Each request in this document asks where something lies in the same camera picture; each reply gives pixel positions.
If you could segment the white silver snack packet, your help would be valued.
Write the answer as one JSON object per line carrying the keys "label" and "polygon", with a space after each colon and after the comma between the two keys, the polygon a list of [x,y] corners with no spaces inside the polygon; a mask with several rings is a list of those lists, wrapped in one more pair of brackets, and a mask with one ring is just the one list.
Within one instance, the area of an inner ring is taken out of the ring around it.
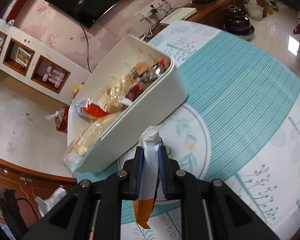
{"label": "white silver snack packet", "polygon": [[159,149],[162,140],[158,126],[149,126],[140,135],[137,149],[141,151],[138,163],[137,200],[133,202],[136,223],[143,229],[149,229],[147,224],[154,208],[155,194],[159,174]]}

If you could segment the blue red biscuit pack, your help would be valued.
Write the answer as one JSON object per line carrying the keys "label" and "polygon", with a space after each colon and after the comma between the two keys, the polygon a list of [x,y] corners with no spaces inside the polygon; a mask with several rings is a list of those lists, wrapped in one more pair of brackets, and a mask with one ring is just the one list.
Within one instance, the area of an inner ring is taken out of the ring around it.
{"label": "blue red biscuit pack", "polygon": [[73,107],[73,112],[90,120],[97,120],[109,114],[91,98],[76,102]]}

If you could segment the Calleton bread clear pack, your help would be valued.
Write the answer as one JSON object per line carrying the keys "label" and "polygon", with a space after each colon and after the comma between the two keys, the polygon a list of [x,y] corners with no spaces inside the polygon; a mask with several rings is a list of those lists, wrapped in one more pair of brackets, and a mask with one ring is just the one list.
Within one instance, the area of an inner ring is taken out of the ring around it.
{"label": "Calleton bread clear pack", "polygon": [[123,104],[120,102],[128,93],[134,83],[133,76],[126,74],[119,78],[115,85],[111,86],[98,100],[97,105],[108,114],[120,112]]}

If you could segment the clear cookie snack pack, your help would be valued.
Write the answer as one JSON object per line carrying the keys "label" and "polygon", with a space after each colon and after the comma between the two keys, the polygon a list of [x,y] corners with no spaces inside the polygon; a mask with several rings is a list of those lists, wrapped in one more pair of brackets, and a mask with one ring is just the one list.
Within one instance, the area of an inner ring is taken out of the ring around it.
{"label": "clear cookie snack pack", "polygon": [[153,65],[145,62],[137,62],[130,70],[130,74],[132,78],[138,82],[153,83],[161,77],[166,70],[168,70],[166,60],[161,59]]}

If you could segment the red bag of fruit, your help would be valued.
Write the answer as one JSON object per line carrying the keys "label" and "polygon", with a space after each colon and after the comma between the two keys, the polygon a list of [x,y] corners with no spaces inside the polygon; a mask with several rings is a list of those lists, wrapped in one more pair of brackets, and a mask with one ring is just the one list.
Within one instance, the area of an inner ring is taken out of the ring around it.
{"label": "red bag of fruit", "polygon": [[46,115],[46,120],[54,120],[56,124],[56,130],[59,132],[67,133],[68,131],[68,116],[69,106],[65,105],[62,109],[56,111],[53,114]]}

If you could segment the pink dumbbells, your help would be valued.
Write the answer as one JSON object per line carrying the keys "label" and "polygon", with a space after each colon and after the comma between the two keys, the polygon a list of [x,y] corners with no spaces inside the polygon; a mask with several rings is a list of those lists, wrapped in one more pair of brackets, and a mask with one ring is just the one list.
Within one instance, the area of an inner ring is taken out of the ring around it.
{"label": "pink dumbbells", "polygon": [[49,81],[54,84],[55,88],[59,88],[65,78],[66,73],[61,70],[57,70],[52,65],[49,65],[46,69],[46,73],[43,76],[43,81]]}

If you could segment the white plastic storage bin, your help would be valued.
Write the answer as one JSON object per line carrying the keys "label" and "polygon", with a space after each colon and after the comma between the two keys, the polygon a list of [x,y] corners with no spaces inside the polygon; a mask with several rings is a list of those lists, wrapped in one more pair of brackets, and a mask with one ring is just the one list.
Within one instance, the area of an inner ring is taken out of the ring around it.
{"label": "white plastic storage bin", "polygon": [[147,127],[160,124],[186,100],[187,89],[174,59],[139,38],[127,35],[88,77],[74,103],[88,98],[99,100],[106,89],[141,60],[148,64],[165,60],[168,69],[108,126],[74,171],[102,172],[132,148]]}

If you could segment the dark ceramic jar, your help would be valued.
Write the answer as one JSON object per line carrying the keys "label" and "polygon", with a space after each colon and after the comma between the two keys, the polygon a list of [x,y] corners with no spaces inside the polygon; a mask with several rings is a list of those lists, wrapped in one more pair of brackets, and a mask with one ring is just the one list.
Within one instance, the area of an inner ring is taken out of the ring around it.
{"label": "dark ceramic jar", "polygon": [[225,11],[224,30],[247,41],[252,40],[255,33],[247,12],[234,5],[228,6]]}

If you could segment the wooden TV cabinet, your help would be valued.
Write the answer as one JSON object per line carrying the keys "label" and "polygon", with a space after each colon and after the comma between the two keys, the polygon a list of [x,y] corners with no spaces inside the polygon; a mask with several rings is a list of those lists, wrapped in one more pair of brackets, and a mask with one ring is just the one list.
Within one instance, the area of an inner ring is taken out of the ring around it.
{"label": "wooden TV cabinet", "polygon": [[[140,38],[143,38],[144,41],[146,42],[150,41],[151,38],[155,37],[164,28],[166,28],[161,22],[163,21],[163,19],[167,18],[170,14],[172,14],[178,9],[178,8],[171,7],[168,2],[165,3],[167,4],[167,8],[157,9],[157,11],[162,12],[163,15],[159,16],[159,19],[155,20],[153,25],[140,36]],[[194,8],[197,10],[197,12],[195,12],[193,15],[188,17],[186,21],[201,23],[201,24],[205,24],[223,30],[226,9],[230,5],[235,5],[235,1],[215,0],[209,3],[186,4],[184,7]]]}

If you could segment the white bucket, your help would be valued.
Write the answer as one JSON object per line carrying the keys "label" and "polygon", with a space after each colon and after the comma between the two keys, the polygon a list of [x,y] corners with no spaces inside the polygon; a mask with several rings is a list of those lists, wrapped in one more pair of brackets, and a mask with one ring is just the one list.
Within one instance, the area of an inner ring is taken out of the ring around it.
{"label": "white bucket", "polygon": [[263,7],[257,4],[245,4],[245,9],[248,13],[248,16],[255,21],[262,21],[263,19]]}

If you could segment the white set-top box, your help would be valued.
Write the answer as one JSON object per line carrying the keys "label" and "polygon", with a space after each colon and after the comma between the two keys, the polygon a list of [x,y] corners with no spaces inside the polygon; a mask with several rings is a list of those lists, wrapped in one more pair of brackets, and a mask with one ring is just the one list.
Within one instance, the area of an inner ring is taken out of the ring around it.
{"label": "white set-top box", "polygon": [[197,12],[196,8],[191,7],[182,7],[172,12],[166,16],[163,20],[159,22],[160,25],[168,26],[175,21],[183,21],[188,19],[190,16],[194,15]]}

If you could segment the white wall power strip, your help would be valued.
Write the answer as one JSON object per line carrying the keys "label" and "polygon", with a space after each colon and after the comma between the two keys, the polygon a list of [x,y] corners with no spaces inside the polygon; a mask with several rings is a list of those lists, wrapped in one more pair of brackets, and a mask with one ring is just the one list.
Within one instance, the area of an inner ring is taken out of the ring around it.
{"label": "white wall power strip", "polygon": [[143,9],[136,12],[134,15],[138,19],[138,21],[141,21],[145,18],[152,16],[153,15],[152,10],[162,11],[164,5],[167,5],[167,3],[165,1],[155,0],[152,3],[150,3],[149,5],[145,6]]}

